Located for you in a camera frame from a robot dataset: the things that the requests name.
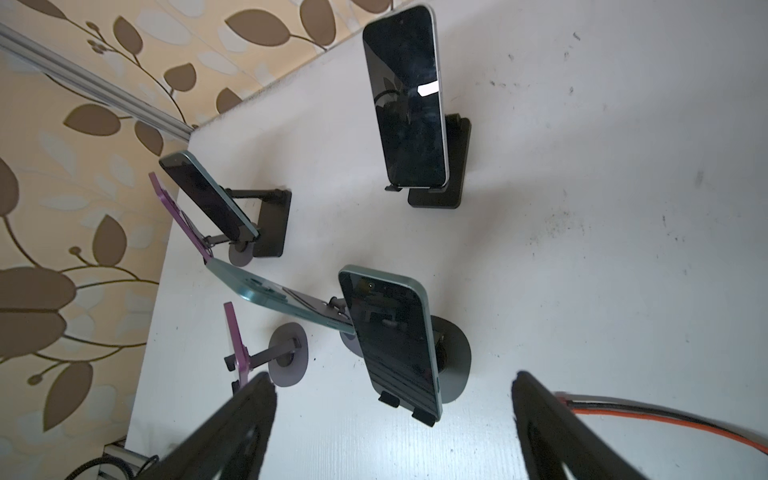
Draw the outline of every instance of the phone case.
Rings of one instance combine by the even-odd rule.
[[[429,361],[434,375],[432,375],[432,383],[435,387],[435,404],[437,405],[438,415],[435,420],[440,420],[442,416],[442,398],[440,396],[440,381],[437,370],[437,355],[435,354],[435,337],[432,335],[432,317],[429,315],[429,298],[427,297],[427,291],[424,289],[421,283],[417,282],[413,278],[396,275],[394,273],[382,272],[380,270],[374,270],[365,268],[364,266],[346,265],[340,271],[341,273],[352,273],[355,275],[365,276],[374,280],[379,280],[387,283],[394,283],[395,285],[404,286],[412,290],[422,303],[423,315],[424,315],[424,328],[425,336],[427,339],[427,347],[429,348]]]
[[[217,258],[208,260],[205,267],[232,291],[251,303],[349,335],[355,334],[351,321],[320,299],[270,282]]]
[[[227,192],[225,192],[224,189],[220,187],[218,183],[216,183],[214,178],[211,177],[211,175],[205,170],[205,168],[203,168],[203,165],[201,165],[200,162],[197,161],[195,156],[192,155],[192,153],[189,152],[189,150],[178,151],[174,154],[168,155],[168,157],[172,155],[182,155],[186,157],[190,161],[190,163],[192,163],[192,165],[194,165],[194,167],[197,168],[197,171],[199,171],[200,174],[203,175],[203,178],[205,178],[205,180],[210,184],[211,188],[213,188],[214,191],[219,195],[219,197],[221,197],[221,199],[224,200],[224,203],[227,204],[227,206],[230,208],[230,210],[232,210],[232,212],[237,216],[237,218],[239,218],[240,221],[243,222],[243,224],[248,229],[248,231],[253,234],[253,238],[254,239],[259,238],[259,230],[256,229],[256,227],[250,222],[248,217],[246,217],[246,214],[244,214],[243,211],[240,209],[240,207],[238,207],[237,204],[235,204],[234,200],[232,200],[232,198],[229,195],[227,195]],[[163,157],[159,160],[161,166],[163,165],[163,160],[165,160],[165,158],[167,157]]]

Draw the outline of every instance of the smartphone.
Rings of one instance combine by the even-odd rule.
[[[432,9],[417,5],[369,23],[362,46],[389,182],[444,188],[448,145]]]
[[[192,153],[182,150],[167,155],[160,159],[160,166],[231,241],[259,238],[259,230]]]
[[[435,340],[424,287],[407,276],[354,265],[339,271],[339,283],[371,381],[440,420]]]
[[[349,318],[320,299],[278,285],[216,258],[208,260],[205,267],[237,295],[251,303],[349,335],[355,334]]]

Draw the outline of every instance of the rectangular stand base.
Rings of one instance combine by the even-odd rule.
[[[253,245],[254,257],[280,257],[286,242],[288,213],[290,213],[291,193],[283,192],[280,202],[262,201],[259,212],[259,231],[261,236]]]
[[[414,208],[457,208],[462,202],[464,172],[469,150],[469,133],[472,123],[459,114],[445,116],[445,133],[448,136],[448,186],[443,192],[430,192],[425,188],[412,188],[408,203]]]

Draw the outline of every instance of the purple phone holder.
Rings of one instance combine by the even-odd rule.
[[[154,188],[154,192],[157,195],[157,198],[160,199],[160,202],[163,204],[166,210],[168,210],[168,213],[176,220],[176,223],[179,224],[179,227],[181,227],[181,230],[189,237],[189,239],[192,241],[192,244],[197,248],[197,251],[200,252],[200,255],[203,256],[203,261],[207,262],[211,258],[214,257],[213,252],[210,250],[210,245],[206,242],[205,237],[197,230],[197,228],[194,226],[194,223],[192,223],[192,220],[187,217],[186,214],[176,205],[176,202],[174,202],[174,199],[170,196],[168,193],[168,190],[165,190],[165,186],[160,181],[159,178],[157,178],[157,175],[154,172],[150,172],[149,174],[149,180],[152,182],[152,187]]]
[[[248,373],[264,363],[268,363],[270,378],[277,386],[296,385],[304,377],[310,353],[306,332],[301,325],[286,323],[277,327],[270,338],[270,348],[249,356],[248,348],[240,338],[240,328],[231,302],[224,304],[224,313],[227,315],[227,326],[235,350],[233,355],[224,357],[227,369],[230,372],[237,370],[237,380],[232,382],[233,395],[248,383]]]

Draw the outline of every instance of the round stand base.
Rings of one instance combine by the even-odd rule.
[[[249,242],[242,252],[237,251],[237,245],[230,243],[230,263],[234,266],[246,266],[253,260],[253,242]]]
[[[360,342],[357,341],[357,336],[349,335],[348,333],[339,332],[341,341],[350,352],[354,353],[358,357],[362,358],[362,350],[360,349]]]
[[[290,339],[299,340],[301,347],[293,352],[293,358],[288,359],[280,357],[270,360],[267,365],[270,369],[270,378],[272,383],[277,386],[296,385],[306,373],[306,366],[310,362],[310,351],[307,347],[306,332],[298,323],[286,323],[277,327],[270,338],[270,348],[279,345]]]
[[[448,320],[432,315],[432,329],[442,333],[442,341],[437,348],[445,352],[445,367],[438,373],[440,396],[443,403],[450,403],[467,386],[472,366],[472,349],[469,348],[469,340],[464,332]]]

